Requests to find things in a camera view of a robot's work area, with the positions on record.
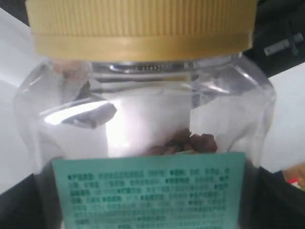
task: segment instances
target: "plastic jar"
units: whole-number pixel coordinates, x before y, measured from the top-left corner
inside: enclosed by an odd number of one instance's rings
[[[245,153],[239,225],[247,227],[275,100],[264,74],[238,54],[250,47],[255,4],[27,1],[37,51],[50,60],[22,84],[15,111],[48,228],[62,223],[54,159],[181,151]],[[175,137],[186,132],[181,144]],[[191,144],[193,135],[206,143]]]

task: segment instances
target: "jar neck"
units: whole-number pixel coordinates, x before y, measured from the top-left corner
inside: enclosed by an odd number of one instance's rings
[[[107,69],[113,73],[124,74],[144,74],[144,73],[174,73],[193,71],[207,67],[216,67],[227,64],[241,57],[241,53],[217,56],[213,58],[185,61],[168,61],[168,62],[92,62],[93,71],[99,72],[101,69]]]

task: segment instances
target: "clear plastic jar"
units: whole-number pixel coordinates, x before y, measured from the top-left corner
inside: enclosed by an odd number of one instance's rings
[[[53,159],[146,155],[186,128],[192,135],[214,135],[217,153],[245,152],[251,172],[244,188],[251,193],[274,94],[264,74],[242,55],[184,62],[42,64],[19,89],[15,109],[33,155],[49,225],[59,213]],[[243,198],[251,200],[250,193]]]

